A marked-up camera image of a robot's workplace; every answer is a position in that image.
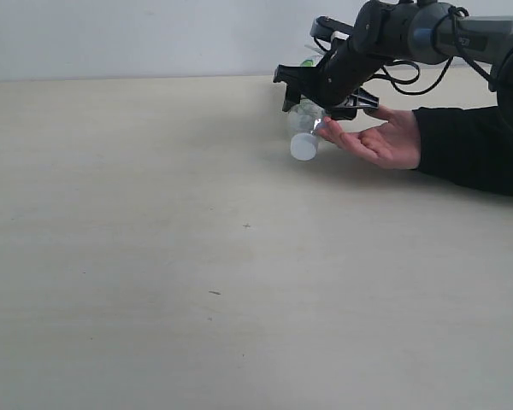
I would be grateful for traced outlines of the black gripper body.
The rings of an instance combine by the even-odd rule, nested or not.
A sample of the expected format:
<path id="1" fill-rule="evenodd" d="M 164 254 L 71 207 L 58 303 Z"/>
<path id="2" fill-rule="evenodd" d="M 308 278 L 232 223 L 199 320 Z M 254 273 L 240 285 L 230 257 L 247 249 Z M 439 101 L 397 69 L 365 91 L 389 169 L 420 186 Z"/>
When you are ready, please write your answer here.
<path id="1" fill-rule="evenodd" d="M 317 100 L 323 108 L 340 105 L 353 91 L 367 82 L 385 59 L 356 52 L 350 46 L 338 47 L 317 75 Z"/>

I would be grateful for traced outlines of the black sleeved forearm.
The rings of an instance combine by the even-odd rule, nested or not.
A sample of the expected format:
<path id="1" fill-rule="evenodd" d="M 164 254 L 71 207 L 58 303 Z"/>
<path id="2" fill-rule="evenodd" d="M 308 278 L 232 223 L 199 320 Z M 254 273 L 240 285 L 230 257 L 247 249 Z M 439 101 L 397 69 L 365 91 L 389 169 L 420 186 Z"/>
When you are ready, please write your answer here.
<path id="1" fill-rule="evenodd" d="M 419 108 L 417 170 L 455 185 L 513 196 L 513 133 L 496 107 Z"/>

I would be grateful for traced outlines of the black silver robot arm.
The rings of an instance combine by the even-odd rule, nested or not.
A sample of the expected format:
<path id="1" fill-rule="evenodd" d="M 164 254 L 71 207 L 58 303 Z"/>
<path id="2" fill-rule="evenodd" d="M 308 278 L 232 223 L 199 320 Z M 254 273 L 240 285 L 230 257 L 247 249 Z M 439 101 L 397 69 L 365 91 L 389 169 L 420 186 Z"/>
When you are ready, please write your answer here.
<path id="1" fill-rule="evenodd" d="M 275 69 L 274 82 L 286 84 L 285 112 L 306 97 L 333 119 L 352 120 L 359 109 L 378 107 L 363 84 L 380 70 L 459 57 L 496 93 L 501 119 L 513 132 L 513 16 L 471 17 L 438 1 L 368 1 L 354 24 L 320 16 L 310 35 L 331 46 L 313 67 Z"/>

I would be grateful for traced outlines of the person's open bare hand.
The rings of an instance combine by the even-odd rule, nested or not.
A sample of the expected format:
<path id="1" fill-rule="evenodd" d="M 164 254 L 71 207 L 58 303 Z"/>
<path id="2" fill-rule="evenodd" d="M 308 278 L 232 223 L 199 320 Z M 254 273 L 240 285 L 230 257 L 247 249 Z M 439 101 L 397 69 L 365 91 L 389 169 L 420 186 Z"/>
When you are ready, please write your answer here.
<path id="1" fill-rule="evenodd" d="M 383 120 L 360 132 L 344 131 L 336 120 L 324 117 L 318 134 L 329 143 L 377 167 L 390 170 L 415 170 L 421 161 L 421 134 L 416 116 L 409 110 L 379 106 L 365 114 Z"/>

